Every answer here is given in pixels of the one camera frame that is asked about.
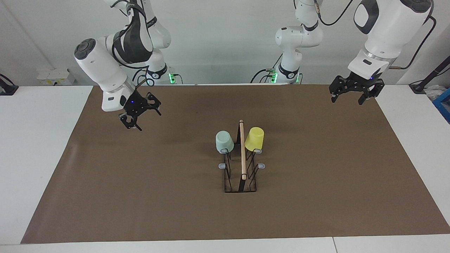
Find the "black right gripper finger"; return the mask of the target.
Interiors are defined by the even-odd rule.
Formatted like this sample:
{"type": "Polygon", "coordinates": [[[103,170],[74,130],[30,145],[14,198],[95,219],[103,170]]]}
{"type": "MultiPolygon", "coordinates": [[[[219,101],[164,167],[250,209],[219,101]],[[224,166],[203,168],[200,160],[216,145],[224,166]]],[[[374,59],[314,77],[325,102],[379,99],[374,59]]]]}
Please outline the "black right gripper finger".
{"type": "Polygon", "coordinates": [[[130,116],[130,115],[127,115],[125,113],[122,113],[120,115],[120,121],[123,123],[123,125],[127,129],[136,128],[139,131],[142,131],[142,129],[137,124],[137,119],[138,119],[138,116],[130,116]]]}
{"type": "Polygon", "coordinates": [[[159,101],[159,99],[153,93],[148,92],[144,97],[143,112],[146,112],[148,110],[154,110],[159,116],[161,116],[162,115],[162,113],[160,112],[161,104],[162,102],[159,101]]]}

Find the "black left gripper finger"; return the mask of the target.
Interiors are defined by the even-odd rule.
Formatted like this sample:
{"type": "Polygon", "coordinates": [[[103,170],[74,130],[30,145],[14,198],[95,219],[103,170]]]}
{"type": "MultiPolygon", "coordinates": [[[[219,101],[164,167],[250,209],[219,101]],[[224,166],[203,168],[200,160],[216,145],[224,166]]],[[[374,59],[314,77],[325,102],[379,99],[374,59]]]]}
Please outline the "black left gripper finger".
{"type": "Polygon", "coordinates": [[[385,83],[383,79],[378,79],[371,85],[362,86],[362,95],[358,99],[358,104],[362,105],[367,99],[377,97],[384,88],[385,83]]]}
{"type": "Polygon", "coordinates": [[[347,78],[336,76],[329,86],[329,93],[331,94],[331,102],[335,103],[338,96],[349,91],[347,86],[347,78]]]}

